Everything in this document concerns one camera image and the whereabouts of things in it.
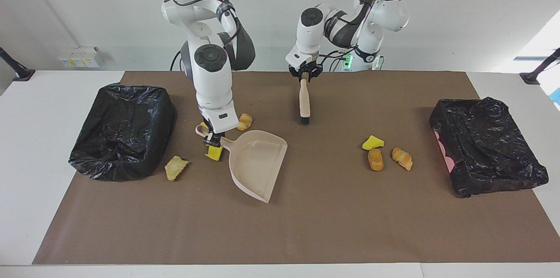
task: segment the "pink paper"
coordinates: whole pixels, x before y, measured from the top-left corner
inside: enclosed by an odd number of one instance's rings
[[[452,170],[455,167],[455,162],[453,161],[452,158],[445,155],[445,148],[444,148],[444,145],[442,145],[441,142],[440,142],[440,135],[435,130],[434,130],[434,133],[436,134],[436,139],[437,139],[438,144],[440,144],[441,154],[444,155],[445,164],[448,165],[449,174],[451,174]]]

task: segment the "green light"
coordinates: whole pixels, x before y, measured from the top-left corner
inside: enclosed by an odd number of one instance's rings
[[[346,62],[344,63],[345,69],[350,69],[350,67],[352,66],[352,59],[354,59],[354,56],[352,54],[348,54],[348,56],[346,57]]]

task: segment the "dustpan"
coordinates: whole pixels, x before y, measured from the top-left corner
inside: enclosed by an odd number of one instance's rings
[[[199,136],[207,136],[203,126],[197,126],[195,131]],[[230,152],[230,172],[235,185],[268,204],[288,143],[260,130],[245,132],[235,141],[222,137],[220,142]]]

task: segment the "croissant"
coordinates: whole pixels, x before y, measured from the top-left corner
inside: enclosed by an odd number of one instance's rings
[[[243,113],[241,115],[241,117],[239,118],[238,130],[241,130],[241,131],[248,130],[248,128],[251,126],[251,124],[252,124],[252,116],[250,116],[249,114]]]
[[[395,160],[405,168],[407,171],[410,171],[412,168],[412,156],[410,154],[404,152],[400,148],[394,148],[391,152],[392,159]]]

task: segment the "brown paper mat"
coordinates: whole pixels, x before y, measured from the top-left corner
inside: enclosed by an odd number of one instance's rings
[[[163,162],[192,162],[176,182],[164,163],[138,182],[74,177],[33,264],[558,262],[560,238],[532,190],[457,198],[428,117],[441,98],[478,98],[465,73],[325,73],[299,124],[288,73],[234,74],[238,113],[288,142],[270,204],[250,198],[204,157],[192,83],[180,72],[126,72],[165,87],[178,122]],[[385,140],[372,172],[362,142]],[[236,130],[230,138],[240,135]],[[390,159],[400,147],[406,172]]]

